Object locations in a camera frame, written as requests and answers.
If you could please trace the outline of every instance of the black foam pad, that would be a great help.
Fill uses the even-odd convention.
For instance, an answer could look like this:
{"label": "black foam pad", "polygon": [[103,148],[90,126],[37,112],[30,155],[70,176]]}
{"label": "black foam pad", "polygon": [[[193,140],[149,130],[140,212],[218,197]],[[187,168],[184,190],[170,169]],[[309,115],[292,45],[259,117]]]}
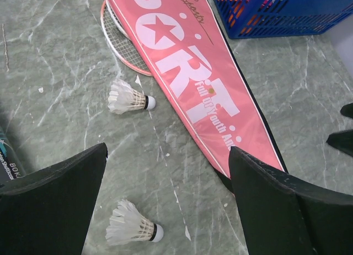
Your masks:
{"label": "black foam pad", "polygon": [[232,148],[229,167],[250,255],[353,254],[353,196]]}
{"label": "black foam pad", "polygon": [[0,254],[81,255],[107,152],[98,144],[0,185]]}

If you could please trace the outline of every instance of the floor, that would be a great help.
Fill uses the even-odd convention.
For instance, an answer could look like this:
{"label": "floor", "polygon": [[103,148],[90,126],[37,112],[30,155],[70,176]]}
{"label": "floor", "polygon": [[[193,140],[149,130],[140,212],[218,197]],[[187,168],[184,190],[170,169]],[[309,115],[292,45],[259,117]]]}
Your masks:
{"label": "floor", "polygon": [[[107,95],[116,76],[139,85],[106,44],[99,21],[102,1],[0,0],[9,56],[9,72],[0,72],[0,126],[29,172],[107,144],[110,157],[84,255],[248,254],[233,195],[155,80],[140,76],[144,92],[157,100],[152,119],[145,111],[109,113]],[[353,194],[353,159],[325,144],[330,133],[353,128],[339,114],[353,101],[353,79],[329,39],[230,45],[289,172]],[[2,54],[0,62],[5,62]],[[121,198],[164,227],[160,243],[106,245],[105,228]]]}

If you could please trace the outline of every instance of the shuttlecock cork base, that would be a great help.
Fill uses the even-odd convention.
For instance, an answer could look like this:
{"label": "shuttlecock cork base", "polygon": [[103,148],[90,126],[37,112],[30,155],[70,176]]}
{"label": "shuttlecock cork base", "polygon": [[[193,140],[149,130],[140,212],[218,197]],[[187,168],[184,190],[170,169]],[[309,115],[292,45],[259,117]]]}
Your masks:
{"label": "shuttlecock cork base", "polygon": [[156,100],[155,98],[153,98],[152,96],[147,96],[146,97],[146,103],[145,103],[145,107],[143,108],[144,110],[152,110],[155,106],[156,106]]}
{"label": "shuttlecock cork base", "polygon": [[109,245],[124,245],[132,241],[158,242],[163,238],[163,228],[142,216],[128,200],[118,202],[106,229]]}

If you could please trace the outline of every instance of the shuttlecock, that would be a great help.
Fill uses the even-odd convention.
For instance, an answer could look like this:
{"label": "shuttlecock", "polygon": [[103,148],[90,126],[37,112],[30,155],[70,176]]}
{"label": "shuttlecock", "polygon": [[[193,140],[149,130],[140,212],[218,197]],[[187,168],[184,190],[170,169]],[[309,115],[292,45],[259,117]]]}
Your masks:
{"label": "shuttlecock", "polygon": [[111,246],[124,245],[132,241],[158,242],[164,231],[160,225],[143,217],[135,205],[128,200],[118,202],[106,228],[106,240]]}
{"label": "shuttlecock", "polygon": [[134,90],[119,78],[111,85],[108,102],[108,108],[116,114],[122,114],[128,110],[152,110],[156,106],[156,100],[153,97]]}

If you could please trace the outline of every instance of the blue plastic basket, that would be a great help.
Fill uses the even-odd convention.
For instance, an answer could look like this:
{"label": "blue plastic basket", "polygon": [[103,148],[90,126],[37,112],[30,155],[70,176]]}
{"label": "blue plastic basket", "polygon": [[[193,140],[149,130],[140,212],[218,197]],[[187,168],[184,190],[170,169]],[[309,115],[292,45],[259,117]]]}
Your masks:
{"label": "blue plastic basket", "polygon": [[215,0],[231,39],[321,34],[353,14],[353,0]]}

